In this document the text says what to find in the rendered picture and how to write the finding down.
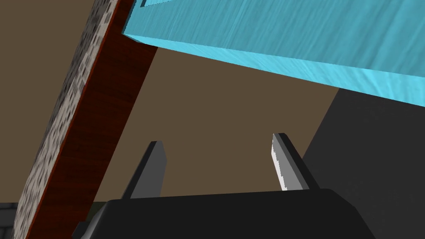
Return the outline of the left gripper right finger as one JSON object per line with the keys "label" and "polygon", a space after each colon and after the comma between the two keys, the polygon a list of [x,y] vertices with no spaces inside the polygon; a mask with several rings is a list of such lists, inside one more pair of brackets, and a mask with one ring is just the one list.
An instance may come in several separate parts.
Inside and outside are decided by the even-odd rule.
{"label": "left gripper right finger", "polygon": [[320,188],[285,133],[273,134],[271,156],[282,190]]}

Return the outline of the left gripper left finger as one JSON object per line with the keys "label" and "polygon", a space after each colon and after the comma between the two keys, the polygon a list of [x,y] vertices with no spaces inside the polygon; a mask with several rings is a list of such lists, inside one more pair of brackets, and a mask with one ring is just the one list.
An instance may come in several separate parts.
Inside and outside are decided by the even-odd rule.
{"label": "left gripper left finger", "polygon": [[150,142],[122,198],[160,197],[166,164],[163,142]]}

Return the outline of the red-brown wooden cabinet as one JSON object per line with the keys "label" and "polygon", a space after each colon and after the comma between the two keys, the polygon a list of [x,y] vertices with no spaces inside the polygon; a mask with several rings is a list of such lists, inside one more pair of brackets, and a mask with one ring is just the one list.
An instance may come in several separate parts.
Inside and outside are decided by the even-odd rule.
{"label": "red-brown wooden cabinet", "polygon": [[91,209],[157,48],[122,32],[146,0],[111,0],[30,175],[8,239],[72,239]]}

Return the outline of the turquoise cupboard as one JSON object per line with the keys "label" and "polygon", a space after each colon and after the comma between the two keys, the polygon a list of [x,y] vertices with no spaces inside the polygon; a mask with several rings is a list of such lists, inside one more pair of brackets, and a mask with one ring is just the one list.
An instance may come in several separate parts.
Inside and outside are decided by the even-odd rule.
{"label": "turquoise cupboard", "polygon": [[136,0],[123,34],[425,107],[425,0]]}

